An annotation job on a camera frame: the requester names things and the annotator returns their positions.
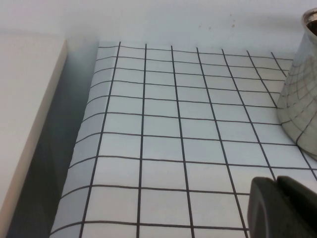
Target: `grid square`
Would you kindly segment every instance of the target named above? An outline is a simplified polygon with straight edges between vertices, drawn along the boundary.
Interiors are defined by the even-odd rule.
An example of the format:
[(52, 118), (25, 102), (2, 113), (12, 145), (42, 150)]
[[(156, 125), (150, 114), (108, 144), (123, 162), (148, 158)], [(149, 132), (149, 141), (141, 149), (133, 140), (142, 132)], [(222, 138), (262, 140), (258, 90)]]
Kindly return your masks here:
[(189, 225), (186, 192), (142, 189), (140, 222)]
[(229, 66), (253, 67), (249, 57), (243, 56), (226, 56)]
[(230, 70), (234, 78), (259, 79), (259, 76), (254, 68), (230, 67)]
[(194, 226), (242, 227), (234, 195), (191, 192)]
[(174, 61), (199, 63), (197, 53), (173, 51)]
[(108, 106), (109, 113), (142, 113), (143, 101), (139, 98), (122, 98), (111, 96)]
[(241, 142), (223, 142), (229, 164), (267, 166), (259, 144)]
[(219, 141), (184, 139), (186, 161), (224, 163)]
[(277, 62), (282, 70), (289, 70), (293, 63), (292, 60), (286, 60), (286, 59), (277, 59)]
[(230, 166), (234, 186), (237, 192), (250, 193), (251, 182), (254, 177), (273, 179), (269, 168)]
[(214, 121), (181, 119), (184, 137), (219, 139)]
[(270, 58), (261, 58), (261, 57), (252, 57), (252, 61), (255, 67), (263, 67), (263, 68), (275, 68), (279, 69), (274, 59)]
[(182, 118), (213, 119), (211, 107), (207, 103), (179, 102)]
[(143, 138), (143, 158), (157, 160), (183, 160), (180, 138)]
[(173, 73), (148, 72), (146, 73), (145, 83), (175, 85)]
[(54, 234), (50, 235), (50, 238), (79, 237), (80, 227), (81, 225), (79, 224), (79, 225), (63, 228), (55, 232)]
[(199, 54), (200, 55), (220, 55), (223, 57), (221, 48), (217, 48), (217, 47), (201, 46), (199, 47)]
[(303, 154), (307, 160), (307, 162), (310, 164), (310, 166), (313, 168), (313, 169), (317, 169), (317, 160), (313, 158), (312, 155), (308, 155), (307, 153), (305, 153), (303, 151)]
[(233, 48), (233, 49), (226, 50), (225, 52), (226, 52), (226, 57), (230, 55), (248, 57), (248, 52), (242, 49)]
[(75, 222), (81, 222), (87, 195), (88, 188), (84, 188), (72, 192), (59, 201), (52, 231)]
[(118, 47), (113, 48), (98, 48), (97, 59), (103, 59), (106, 57), (116, 56), (118, 52)]
[(118, 58), (117, 68), (144, 70), (144, 59)]
[(70, 162), (73, 165), (79, 161), (96, 156), (100, 134), (92, 135), (75, 144), (74, 153)]
[(202, 66), (205, 75), (230, 77), (230, 72), (227, 66), (216, 66), (208, 64), (203, 64)]
[(258, 68), (259, 75), (262, 79), (267, 80), (284, 80), (285, 76), (281, 70)]
[(317, 192), (317, 181), (310, 170), (272, 169), (276, 177), (289, 176), (306, 186), (313, 192)]
[(136, 230), (136, 226), (122, 224), (85, 223), (82, 238), (104, 238), (105, 234), (107, 237), (132, 238)]
[(140, 238), (191, 238), (190, 228), (140, 226)]
[(168, 61), (147, 60), (146, 70), (173, 73), (173, 63)]
[(86, 221), (136, 222), (137, 213), (137, 189), (93, 187)]
[(76, 141), (84, 139), (94, 133), (100, 133), (103, 125), (104, 115), (95, 115), (81, 123)]
[(308, 168), (296, 146), (263, 145), (263, 148), (271, 166)]
[(195, 229), (196, 238), (245, 238), (243, 231), (218, 230), (218, 229)]
[(144, 49), (145, 43), (141, 42), (121, 42), (121, 47), (125, 48), (137, 48), (137, 49)]
[(107, 114), (104, 132), (141, 134), (142, 116)]
[(280, 125), (255, 124), (254, 127), (260, 142), (294, 145)]
[(280, 93), (284, 87), (283, 81), (263, 80), (269, 92)]
[(223, 140), (257, 142), (257, 138), (249, 123), (218, 121)]
[(119, 50), (119, 57), (133, 57), (133, 58), (144, 59), (144, 55), (145, 55), (144, 49), (121, 47)]
[(236, 90), (232, 78), (205, 76), (209, 88)]
[(147, 44), (148, 50), (162, 50), (162, 51), (170, 51), (170, 45), (168, 44)]
[(93, 184), (138, 187), (139, 167), (139, 160), (99, 157)]
[(140, 157), (141, 137), (103, 134), (99, 155)]
[(246, 107), (253, 122), (279, 124), (275, 108)]
[(179, 137), (178, 119), (144, 116), (144, 134)]
[(199, 57), (202, 63), (226, 65), (223, 55), (202, 54), (199, 53)]
[(97, 113), (105, 113), (108, 97), (97, 98), (87, 104), (83, 120)]
[(113, 74), (113, 68), (105, 69), (103, 71), (99, 71), (98, 73), (95, 73), (93, 75), (93, 79), (91, 80), (90, 87), (95, 86), (98, 83), (105, 82), (105, 81), (111, 81)]
[(143, 161), (142, 187), (186, 189), (184, 164)]
[(174, 101), (146, 99), (144, 104), (144, 114), (178, 117), (177, 103)]
[(95, 63), (94, 73), (100, 70), (107, 69), (107, 68), (114, 68), (114, 64), (115, 64), (115, 57), (98, 60)]
[(147, 50), (147, 60), (172, 61), (171, 51)]
[(88, 102), (91, 100), (101, 97), (101, 96), (108, 96), (110, 90), (111, 82), (104, 82), (92, 87), (89, 91)]
[(113, 80), (143, 83), (144, 72), (138, 71), (138, 70), (128, 70), (128, 69), (117, 68), (115, 70)]
[(190, 190), (232, 192), (226, 165), (187, 163), (186, 167)]
[(208, 89), (212, 103), (242, 104), (236, 91)]
[(260, 80), (236, 78), (234, 81), (236, 82), (239, 90), (266, 92), (266, 89)]
[(205, 88), (205, 82), (202, 75), (177, 74), (176, 84), (177, 86)]
[(249, 122), (243, 106), (214, 104), (213, 110), (217, 120)]
[(248, 106), (274, 107), (268, 93), (240, 92), (242, 100)]
[(95, 159), (92, 159), (69, 168), (62, 195), (74, 189), (90, 185), (94, 165)]
[(147, 84), (145, 85), (145, 97), (176, 100), (175, 87)]
[(238, 195), (238, 200), (242, 212), (242, 217), (244, 220), (244, 224), (246, 225), (246, 228), (249, 228), (248, 224), (248, 206), (249, 206), (249, 195)]
[(177, 93), (179, 101), (209, 102), (206, 89), (178, 87)]
[(175, 73), (202, 74), (199, 64), (175, 62)]
[(250, 50), (249, 51), (251, 58), (272, 58), (272, 54), (270, 51), (263, 51), (263, 50)]
[(143, 97), (143, 84), (113, 82), (111, 95)]

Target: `metal cup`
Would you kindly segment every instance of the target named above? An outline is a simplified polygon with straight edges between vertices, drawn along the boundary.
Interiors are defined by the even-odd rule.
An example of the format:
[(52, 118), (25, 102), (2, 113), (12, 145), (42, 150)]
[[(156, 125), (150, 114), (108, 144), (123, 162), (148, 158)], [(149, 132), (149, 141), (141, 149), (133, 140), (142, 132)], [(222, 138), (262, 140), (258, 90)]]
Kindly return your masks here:
[(290, 138), (317, 156), (317, 8), (304, 13), (302, 25), (305, 33), (280, 94), (277, 115)]

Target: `grid paper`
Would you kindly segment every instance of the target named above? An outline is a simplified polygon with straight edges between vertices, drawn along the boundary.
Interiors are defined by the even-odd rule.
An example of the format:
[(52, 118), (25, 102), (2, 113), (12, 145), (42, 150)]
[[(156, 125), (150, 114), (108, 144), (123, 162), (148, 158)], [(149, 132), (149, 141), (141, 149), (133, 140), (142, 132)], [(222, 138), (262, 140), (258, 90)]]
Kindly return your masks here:
[(317, 192), (283, 132), (291, 59), (100, 43), (52, 238), (248, 237), (252, 178)]

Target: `white surface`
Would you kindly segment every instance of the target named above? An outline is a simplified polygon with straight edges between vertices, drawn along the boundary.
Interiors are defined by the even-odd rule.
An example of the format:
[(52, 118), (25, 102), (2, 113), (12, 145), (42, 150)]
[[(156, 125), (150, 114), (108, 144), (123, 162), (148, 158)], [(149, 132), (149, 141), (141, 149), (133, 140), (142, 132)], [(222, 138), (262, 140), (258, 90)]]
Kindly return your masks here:
[(11, 221), (66, 55), (60, 37), (0, 35), (0, 237)]
[(315, 6), (315, 0), (6, 0), (0, 28), (61, 34), (70, 41), (94, 36), (177, 43), (179, 49), (199, 43), (294, 51), (303, 33), (300, 17)]
[[(121, 43), (119, 55), (123, 49), (126, 57), (143, 57), (144, 49), (129, 51), (124, 46), (126, 44)], [(167, 60), (164, 65), (168, 65), (166, 71), (169, 71), (173, 68), (173, 62), (169, 61), (167, 53), (170, 56), (172, 54), (171, 51), (164, 51)], [(311, 169), (317, 168), (317, 162), (308, 156), (304, 157), (281, 130), (276, 120), (276, 107), (270, 97), (275, 88), (265, 89), (265, 80), (260, 79), (251, 60), (255, 59), (259, 68), (272, 67), (272, 70), (277, 72), (280, 70), (272, 64), (272, 58), (248, 57), (244, 51), (240, 51), (239, 54), (243, 56), (239, 56), (230, 64), (240, 59), (246, 69), (255, 72), (255, 75), (250, 75), (249, 71), (241, 70), (240, 77), (252, 77), (245, 81), (232, 78), (228, 70), (229, 68), (237, 72), (242, 68), (226, 65), (226, 71), (224, 70), (224, 55), (204, 57), (204, 60), (215, 59), (214, 56), (221, 56), (223, 59), (222, 61), (217, 57), (218, 61), (214, 62), (219, 65), (213, 65), (216, 68), (215, 72), (220, 72), (218, 67), (222, 67), (222, 77), (206, 79), (207, 87), (213, 89), (206, 88), (197, 52), (184, 54), (185, 60), (194, 63), (190, 64), (195, 66), (192, 69), (197, 69), (197, 66), (200, 69), (196, 71), (197, 75), (183, 74), (188, 72), (187, 68), (179, 69), (181, 71), (176, 74), (156, 72), (155, 80), (152, 78), (153, 72), (144, 73), (142, 70), (137, 71), (140, 74), (127, 69), (107, 69), (99, 72), (103, 72), (103, 75), (107, 71), (110, 72), (108, 77), (103, 78), (104, 81), (111, 80), (114, 72), (112, 91), (109, 96), (109, 85), (105, 88), (103, 84), (106, 83), (100, 82), (90, 92), (92, 101), (88, 104), (89, 107), (93, 106), (96, 113), (102, 114), (94, 115), (82, 124), (78, 139), (87, 138), (74, 148), (72, 167), (68, 171), (63, 191), (63, 194), (69, 194), (60, 201), (51, 237), (64, 238), (67, 232), (68, 238), (78, 238), (80, 226), (76, 224), (83, 219), (89, 221), (89, 224), (85, 223), (83, 227), (83, 238), (102, 237), (103, 233), (108, 232), (116, 238), (135, 237), (138, 215), (140, 237), (151, 237), (148, 235), (150, 231), (155, 235), (157, 232), (163, 237), (191, 237), (191, 234), (188, 234), (191, 232), (191, 215), (196, 227), (193, 229), (195, 237), (246, 237), (241, 228), (248, 227), (247, 209), (251, 181), (254, 177), (272, 179), (273, 176), (288, 175), (317, 191), (316, 170)], [(116, 55), (117, 52), (108, 55), (112, 56), (111, 67), (115, 67)], [(257, 56), (269, 54), (262, 52), (257, 53)], [(146, 66), (148, 70), (148, 63), (156, 61), (131, 59), (130, 62), (131, 64), (125, 62), (121, 66)], [(105, 62), (97, 67), (102, 69), (108, 66)], [(271, 76), (270, 72), (262, 73), (263, 79)], [(284, 78), (276, 77), (270, 82), (283, 82)], [(223, 84), (227, 86), (225, 89), (217, 88), (222, 80), (226, 82)], [(96, 94), (95, 88), (104, 91), (100, 91), (101, 95)], [(142, 115), (143, 90), (145, 115)], [(258, 94), (267, 97), (257, 100)], [(104, 97), (94, 100), (96, 96)], [(108, 100), (103, 134), (100, 135), (100, 130), (97, 135), (92, 135), (96, 132), (94, 120), (105, 116), (105, 104)], [(100, 151), (96, 154), (99, 140)], [(82, 148), (89, 150), (90, 153), (83, 156), (80, 154)], [(91, 167), (95, 165), (96, 155), (98, 160), (96, 172), (93, 174)], [(91, 196), (86, 203), (87, 185), (91, 181)], [(78, 191), (83, 191), (81, 196), (77, 195)], [(76, 206), (68, 206), (73, 199), (76, 199)], [(86, 204), (88, 207), (85, 215), (83, 208)]]

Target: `black grid line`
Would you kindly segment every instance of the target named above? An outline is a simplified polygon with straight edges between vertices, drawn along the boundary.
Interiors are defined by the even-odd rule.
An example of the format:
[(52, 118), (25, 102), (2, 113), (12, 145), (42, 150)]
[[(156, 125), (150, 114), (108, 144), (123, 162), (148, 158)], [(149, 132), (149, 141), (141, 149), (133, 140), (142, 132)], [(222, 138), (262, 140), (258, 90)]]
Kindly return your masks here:
[(139, 187), (138, 187), (138, 213), (136, 238), (140, 237), (140, 216), (141, 216), (141, 191), (142, 191), (142, 158), (143, 158), (143, 132), (144, 132), (144, 104), (145, 104), (145, 80), (147, 68), (147, 44), (144, 53), (144, 78), (143, 78), (143, 98), (142, 98), (142, 122), (141, 122), (141, 147), (140, 147), (140, 168), (139, 168)]
[[(226, 55), (224, 54), (224, 51), (223, 51), (223, 50), (222, 50), (222, 53), (223, 53), (224, 61), (227, 63)], [(236, 82), (235, 82), (235, 80), (234, 80), (234, 78), (233, 78), (233, 76), (232, 76), (232, 73), (231, 73), (231, 70), (230, 70), (230, 67), (228, 66), (228, 64), (227, 64), (227, 67), (228, 67), (229, 73), (230, 73), (230, 75), (231, 75), (232, 81), (233, 81), (233, 83), (234, 83), (234, 86), (235, 86), (236, 89), (237, 89), (237, 93), (238, 93), (239, 98), (240, 98), (240, 100), (241, 100), (241, 102), (242, 102), (242, 105), (243, 105), (243, 107), (244, 107), (244, 110), (245, 110), (245, 112), (246, 112), (246, 114), (247, 114), (247, 117), (248, 117), (250, 123), (251, 123), (252, 130), (253, 130), (253, 132), (254, 132), (254, 134), (255, 134), (255, 136), (256, 136), (256, 138), (257, 138), (257, 141), (258, 141), (258, 143), (259, 143), (259, 145), (260, 145), (260, 148), (261, 148), (261, 150), (262, 150), (262, 153), (263, 153), (263, 155), (264, 155), (264, 158), (265, 158), (265, 160), (266, 160), (266, 163), (267, 163), (267, 165), (268, 165), (268, 168), (269, 168), (269, 170), (270, 170), (270, 172), (271, 172), (271, 174), (272, 174), (272, 177), (273, 177), (274, 181), (276, 181), (275, 175), (274, 175), (273, 170), (272, 170), (272, 168), (271, 168), (271, 166), (270, 166), (270, 164), (269, 164), (269, 161), (268, 161), (268, 159), (267, 159), (267, 156), (266, 156), (266, 153), (265, 153), (264, 148), (263, 148), (263, 146), (262, 146), (262, 143), (260, 142), (260, 139), (259, 139), (259, 136), (258, 136), (258, 134), (257, 134), (257, 131), (256, 131), (254, 125), (253, 125), (253, 122), (252, 122), (251, 117), (250, 117), (250, 115), (249, 115), (249, 112), (248, 112), (248, 110), (247, 110), (247, 108), (246, 108), (246, 105), (245, 105), (244, 102), (243, 102), (243, 99), (242, 99), (241, 94), (240, 94), (240, 92), (239, 92), (238, 86), (237, 86), (237, 84), (236, 84)]]
[[(93, 118), (94, 116), (101, 115), (104, 113), (96, 113), (93, 114), (87, 118), (85, 118), (83, 122), (86, 120)], [(140, 114), (140, 113), (122, 113), (122, 112), (108, 112), (108, 114), (117, 114), (117, 115), (132, 115), (132, 116), (146, 116), (146, 117), (154, 117), (154, 118), (172, 118), (172, 119), (178, 119), (178, 117), (173, 117), (173, 116), (163, 116), (163, 115), (152, 115), (152, 114)], [(208, 119), (208, 118), (185, 118), (181, 117), (181, 119), (188, 119), (188, 120), (211, 120), (214, 121), (214, 119)], [(249, 121), (242, 121), (242, 120), (217, 120), (217, 121), (223, 121), (223, 122), (237, 122), (237, 123), (246, 123), (250, 124)], [(280, 123), (268, 123), (268, 122), (253, 122), (253, 124), (264, 124), (264, 125), (282, 125)]]
[(268, 92), (269, 97), (272, 99), (272, 102), (273, 102), (274, 106), (277, 107), (277, 105), (276, 105), (276, 103), (275, 103), (275, 101), (274, 101), (274, 99), (273, 99), (273, 97), (272, 97), (270, 91), (268, 90), (266, 84), (263, 82), (262, 77), (261, 77), (261, 75), (260, 75), (259, 72), (258, 72), (258, 69), (256, 68), (256, 66), (255, 66), (254, 63), (253, 63), (253, 60), (252, 60), (252, 58), (251, 58), (251, 56), (250, 56), (249, 51), (247, 51), (247, 53), (248, 53), (248, 56), (249, 56), (249, 58), (250, 58), (250, 61), (251, 61), (252, 65), (253, 65), (253, 68), (256, 70), (257, 75), (259, 76), (259, 78), (260, 78), (260, 80), (261, 80), (261, 82), (262, 82), (264, 88), (265, 88), (266, 91)]
[[(75, 164), (69, 166), (69, 169), (73, 166), (85, 162), (87, 160), (94, 159), (95, 157), (90, 157), (88, 159), (84, 159), (82, 161), (76, 162)], [(98, 158), (121, 158), (127, 160), (140, 160), (140, 158), (136, 157), (127, 157), (127, 156), (117, 156), (117, 155), (99, 155)], [(168, 159), (150, 159), (150, 158), (142, 158), (143, 161), (157, 161), (157, 162), (173, 162), (173, 163), (186, 163), (186, 164), (203, 164), (203, 165), (227, 165), (226, 163), (218, 163), (218, 162), (201, 162), (201, 161), (182, 161), (182, 160), (168, 160)], [(248, 164), (231, 164), (228, 163), (229, 166), (238, 166), (238, 167), (254, 167), (254, 168), (268, 168), (266, 165), (248, 165)], [(282, 166), (271, 166), (272, 169), (286, 169), (286, 170), (311, 170), (310, 168), (303, 167), (282, 167)]]
[(98, 46), (98, 48), (115, 48), (115, 47), (119, 47), (119, 46)]
[[(84, 221), (84, 222), (74, 222), (68, 224), (66, 226), (60, 227), (55, 231), (51, 232), (50, 235), (61, 231), (65, 228), (72, 227), (75, 225), (84, 225), (84, 224), (118, 224), (118, 225), (128, 225), (128, 226), (136, 226), (136, 223), (133, 222), (117, 222), (117, 221)], [(172, 228), (191, 228), (189, 225), (174, 225), (174, 224), (153, 224), (153, 223), (140, 223), (140, 226), (146, 227), (172, 227)], [(208, 227), (208, 226), (193, 226), (195, 229), (209, 229), (209, 230), (230, 230), (230, 231), (243, 231), (243, 228), (240, 227)]]
[[(99, 46), (98, 48), (115, 48), (118, 46)], [(130, 49), (138, 49), (138, 50), (144, 50), (144, 48), (139, 48), (139, 47), (131, 47), (131, 46), (121, 46), (124, 48), (130, 48)], [(151, 51), (171, 51), (171, 50), (166, 50), (166, 49), (155, 49), (155, 48), (148, 48), (148, 50)], [(184, 52), (184, 53), (193, 53), (196, 54), (197, 52), (193, 52), (193, 51), (181, 51), (181, 50), (174, 50), (175, 52)], [(221, 56), (221, 53), (203, 53), (203, 52), (199, 52), (199, 54), (201, 55), (219, 55)], [(246, 55), (234, 55), (234, 54), (226, 54), (226, 56), (239, 56), (239, 57), (248, 57)], [(265, 59), (273, 59), (273, 57), (268, 57), (268, 56), (252, 56), (254, 58), (265, 58)], [(276, 58), (277, 60), (293, 60), (293, 59), (286, 59), (286, 58)]]
[[(179, 189), (179, 188), (160, 188), (160, 187), (135, 187), (135, 186), (122, 186), (122, 185), (111, 185), (111, 184), (93, 184), (92, 187), (114, 187), (114, 188), (124, 188), (124, 189), (143, 189), (143, 190), (155, 190), (155, 191), (175, 191), (175, 192), (187, 192), (186, 189)], [(64, 197), (72, 194), (73, 192), (76, 192), (81, 189), (89, 188), (89, 185), (81, 186), (76, 189), (73, 189), (67, 193), (65, 193), (60, 200), (62, 200)], [(209, 190), (193, 190), (189, 189), (189, 192), (198, 192), (198, 193), (214, 193), (214, 194), (228, 194), (228, 195), (234, 195), (234, 192), (224, 192), (224, 191), (209, 191)], [(236, 192), (237, 195), (250, 195), (246, 192)]]
[[(273, 56), (273, 58), (274, 58), (274, 60), (275, 60), (275, 62), (276, 62), (276, 64), (277, 64), (277, 66), (279, 67), (279, 69), (282, 71), (282, 73), (283, 73), (284, 76), (286, 77), (286, 74), (284, 73), (284, 71), (283, 71), (282, 68), (280, 67), (280, 65), (279, 65), (278, 61), (276, 60), (276, 57), (274, 56), (273, 52), (271, 52), (271, 54), (272, 54), (272, 56)], [(303, 156), (303, 159), (305, 160), (305, 162), (306, 162), (306, 164), (308, 165), (309, 169), (311, 170), (311, 172), (312, 172), (312, 174), (313, 174), (315, 180), (317, 181), (317, 176), (316, 176), (316, 174), (314, 173), (314, 171), (313, 171), (313, 169), (312, 169), (310, 163), (309, 163), (308, 160), (306, 159), (306, 156), (304, 155), (303, 149), (300, 148), (300, 147), (297, 145), (297, 140), (296, 140), (296, 146), (298, 147), (299, 151), (301, 152), (301, 154), (302, 154), (302, 156)]]
[(220, 130), (219, 130), (219, 127), (218, 127), (217, 120), (216, 120), (216, 116), (215, 116), (215, 113), (214, 113), (214, 110), (213, 110), (213, 106), (212, 106), (212, 102), (211, 102), (209, 90), (208, 90), (208, 88), (207, 88), (207, 82), (206, 82), (206, 78), (205, 78), (205, 75), (204, 75), (204, 69), (203, 69), (203, 66), (202, 66), (202, 64), (201, 64), (201, 60), (200, 60), (198, 48), (196, 48), (196, 49), (197, 49), (198, 60), (199, 60), (200, 67), (201, 67), (202, 74), (203, 74), (203, 78), (204, 78), (204, 83), (205, 83), (205, 86), (206, 86), (206, 91), (207, 91), (207, 95), (208, 95), (208, 99), (209, 99), (209, 103), (210, 103), (212, 115), (213, 115), (213, 118), (214, 118), (214, 123), (215, 123), (216, 129), (217, 129), (217, 133), (218, 133), (220, 145), (221, 145), (221, 148), (222, 148), (223, 157), (224, 157), (224, 160), (225, 160), (225, 163), (226, 163), (226, 167), (227, 167), (227, 170), (228, 170), (228, 174), (229, 174), (229, 178), (230, 178), (232, 190), (233, 190), (234, 197), (235, 197), (235, 199), (236, 199), (237, 207), (238, 207), (238, 210), (239, 210), (239, 215), (240, 215), (242, 227), (243, 227), (243, 229), (244, 229), (244, 234), (245, 234), (246, 238), (248, 238), (248, 233), (247, 233), (246, 225), (245, 225), (245, 223), (244, 223), (244, 219), (243, 219), (243, 216), (242, 216), (242, 211), (241, 211), (239, 199), (238, 199), (237, 192), (236, 192), (236, 189), (235, 189), (235, 186), (234, 186), (234, 183), (233, 183), (233, 178), (232, 178), (232, 175), (231, 175), (231, 171), (230, 171), (230, 167), (229, 167), (229, 164), (228, 164), (226, 152), (225, 152), (225, 149), (224, 149), (224, 146), (223, 146), (223, 142), (222, 142), (222, 139), (221, 139), (221, 134), (220, 134)]
[(114, 68), (113, 68), (113, 67), (111, 67), (111, 68), (103, 68), (103, 69), (97, 70), (96, 72), (94, 72), (94, 74), (95, 74), (95, 73), (99, 73), (99, 72), (101, 72), (101, 71), (108, 70), (108, 69), (114, 69)]
[[(97, 59), (97, 60), (106, 60), (106, 59), (115, 58), (115, 57), (116, 57), (116, 56), (110, 56), (110, 57), (100, 58), (100, 59)], [(123, 59), (144, 60), (143, 58), (129, 57), (129, 56), (119, 56), (118, 58), (119, 58), (119, 59), (120, 59), (120, 58), (123, 58)], [(159, 61), (159, 62), (172, 62), (171, 60), (162, 60), (162, 59), (147, 59), (147, 60), (150, 60), (150, 61)], [(199, 63), (196, 63), (196, 62), (177, 61), (177, 60), (174, 60), (174, 63), (199, 64)], [(226, 65), (224, 65), (224, 64), (215, 64), (215, 63), (202, 63), (202, 65), (226, 66)], [(235, 68), (253, 68), (253, 66), (240, 66), (240, 65), (229, 65), (229, 66), (230, 66), (230, 67), (235, 67)], [(277, 70), (277, 71), (279, 71), (279, 69), (277, 69), (277, 68), (269, 68), (269, 67), (258, 67), (258, 68), (263, 68), (263, 69), (270, 69), (270, 70)]]
[[(85, 139), (87, 139), (90, 136), (93, 135), (99, 135), (100, 132), (96, 132), (90, 135), (87, 135), (83, 139), (80, 139), (76, 142), (79, 143)], [(106, 131), (102, 132), (102, 134), (117, 134), (117, 135), (133, 135), (133, 136), (141, 136), (140, 134), (131, 134), (131, 133), (123, 133), (123, 132), (111, 132), (111, 131)], [(176, 138), (180, 139), (181, 137), (179, 136), (168, 136), (168, 135), (146, 135), (144, 134), (143, 136), (147, 137), (161, 137), (161, 138)], [(211, 140), (211, 141), (219, 141), (218, 139), (207, 139), (207, 138), (197, 138), (197, 137), (184, 137), (183, 139), (193, 139), (193, 140)], [(227, 142), (241, 142), (241, 143), (253, 143), (253, 144), (263, 144), (263, 145), (285, 145), (285, 146), (297, 146), (296, 144), (283, 144), (283, 143), (270, 143), (270, 142), (256, 142), (256, 141), (243, 141), (243, 140), (222, 140), (222, 141), (227, 141)]]
[[(90, 88), (93, 88), (93, 87), (96, 87), (96, 86), (99, 85), (99, 84), (108, 83), (108, 82), (111, 82), (111, 80), (99, 82), (99, 83), (97, 83), (97, 84), (94, 84), (94, 85), (91, 86)], [(125, 81), (125, 80), (115, 80), (115, 82), (132, 83), (132, 84), (143, 84), (142, 82), (131, 82), (131, 81)], [(161, 83), (145, 83), (145, 85), (174, 87), (174, 85), (161, 84)], [(178, 87), (181, 87), (181, 88), (201, 88), (201, 89), (205, 89), (205, 87), (185, 86), (185, 85), (180, 85), (180, 86), (178, 86)], [(235, 89), (225, 89), (225, 88), (211, 88), (211, 87), (208, 87), (208, 89), (222, 90), (222, 91), (236, 91)], [(257, 91), (257, 90), (240, 90), (240, 92), (266, 93), (265, 91)]]
[[(120, 45), (121, 45), (121, 42), (119, 42), (118, 51), (117, 51), (117, 57), (119, 56)], [(112, 81), (111, 81), (111, 85), (110, 85), (110, 89), (109, 89), (109, 95), (111, 95), (111, 90), (112, 90), (113, 79), (114, 79), (115, 68), (116, 68), (117, 62), (118, 62), (118, 58), (116, 58), (115, 63), (114, 63), (114, 70), (113, 70)], [(81, 225), (81, 227), (80, 227), (79, 238), (81, 238), (82, 235), (83, 235), (84, 222), (85, 222), (85, 220), (86, 220), (86, 214), (87, 214), (87, 209), (88, 209), (90, 194), (91, 194), (92, 185), (93, 185), (93, 182), (94, 182), (94, 176), (95, 176), (96, 167), (97, 167), (97, 162), (98, 162), (98, 155), (99, 155), (99, 151), (100, 151), (101, 141), (102, 141), (102, 138), (103, 138), (102, 132), (104, 131), (104, 127), (105, 127), (106, 116), (107, 116), (107, 111), (108, 111), (108, 107), (109, 107), (109, 101), (110, 101), (110, 100), (109, 100), (109, 98), (108, 98), (108, 99), (107, 99), (107, 105), (106, 105), (106, 111), (105, 111), (105, 115), (104, 115), (104, 120), (103, 120), (103, 125), (102, 125), (102, 128), (101, 128), (101, 133), (100, 133), (100, 137), (99, 137), (99, 143), (98, 143), (98, 147), (97, 147), (97, 153), (96, 153), (96, 158), (95, 158), (95, 164), (94, 164), (94, 168), (93, 168), (93, 172), (92, 172), (92, 176), (91, 176), (91, 181), (90, 181), (90, 186), (89, 186), (89, 190), (88, 190), (88, 195), (87, 195), (87, 200), (86, 200), (84, 215), (83, 215), (83, 219), (82, 219), (82, 225)]]
[[(108, 69), (113, 69), (113, 68), (105, 68), (105, 69), (100, 69), (97, 72), (103, 71), (103, 70), (108, 70)], [(121, 68), (121, 67), (117, 67), (117, 69), (126, 69), (126, 70), (135, 70), (135, 71), (141, 71), (143, 72), (143, 69), (136, 69), (136, 68)], [(154, 73), (170, 73), (172, 74), (173, 72), (168, 72), (168, 71), (157, 71), (157, 70), (147, 70), (147, 72), (154, 72)], [(175, 74), (183, 74), (183, 75), (197, 75), (197, 76), (202, 76), (201, 74), (196, 74), (196, 73), (179, 73), (179, 72), (175, 72)], [(205, 76), (207, 77), (222, 77), (222, 78), (231, 78), (230, 76), (222, 76), (222, 75), (210, 75), (210, 74), (205, 74)], [(242, 78), (242, 79), (252, 79), (252, 80), (259, 80), (258, 78), (247, 78), (247, 77), (235, 77), (235, 78)], [(283, 81), (282, 79), (266, 79), (263, 78), (263, 80), (269, 80), (269, 81)]]
[[(121, 98), (135, 98), (135, 99), (142, 99), (141, 97), (131, 97), (131, 96), (122, 96), (122, 95), (111, 95), (112, 97), (121, 97)], [(104, 98), (108, 97), (108, 95), (103, 95), (99, 96), (96, 98), (93, 98), (88, 101), (87, 104), (91, 103), (92, 101), (99, 99), (99, 98)], [(160, 99), (160, 98), (145, 98), (147, 100), (159, 100), (159, 101), (171, 101), (171, 102), (176, 102), (174, 99)], [(185, 102), (185, 103), (205, 103), (208, 104), (209, 102), (199, 102), (199, 101), (189, 101), (189, 100), (178, 100), (179, 102)], [(231, 106), (241, 106), (241, 104), (234, 104), (234, 103), (213, 103), (215, 105), (231, 105)], [(257, 105), (247, 105), (247, 107), (254, 107), (254, 108), (276, 108), (276, 107), (271, 107), (271, 106), (257, 106)]]
[[(178, 113), (179, 133), (180, 133), (180, 140), (181, 140), (181, 146), (182, 146), (183, 161), (185, 162), (186, 159), (185, 159), (182, 123), (181, 123), (179, 103), (178, 103), (178, 93), (177, 93), (177, 82), (176, 82), (175, 65), (174, 65), (173, 46), (171, 46), (170, 48), (171, 48), (173, 72), (174, 72), (174, 83), (175, 83), (175, 95), (176, 95), (176, 104), (177, 104), (177, 113)], [(194, 224), (193, 224), (193, 215), (192, 215), (192, 206), (191, 206), (191, 202), (190, 202), (190, 194), (189, 194), (189, 186), (188, 186), (187, 168), (186, 168), (186, 164), (185, 163), (184, 163), (184, 174), (185, 174), (185, 183), (186, 183), (186, 194), (187, 194), (187, 202), (188, 202), (190, 229), (191, 229), (191, 233), (192, 233), (192, 238), (195, 238)]]

